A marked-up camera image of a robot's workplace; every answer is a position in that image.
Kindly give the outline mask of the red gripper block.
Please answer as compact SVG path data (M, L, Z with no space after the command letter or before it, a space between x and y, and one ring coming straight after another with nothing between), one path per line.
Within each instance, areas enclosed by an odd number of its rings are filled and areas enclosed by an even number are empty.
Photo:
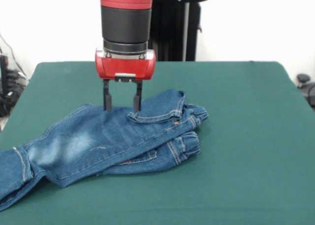
M95 66L98 76L103 80L104 111L112 110L112 96L109 93L110 80L136 81L136 94L133 110L141 110L142 80L150 80L155 70L156 55L154 50L147 50L138 55L119 55L103 49L95 52Z

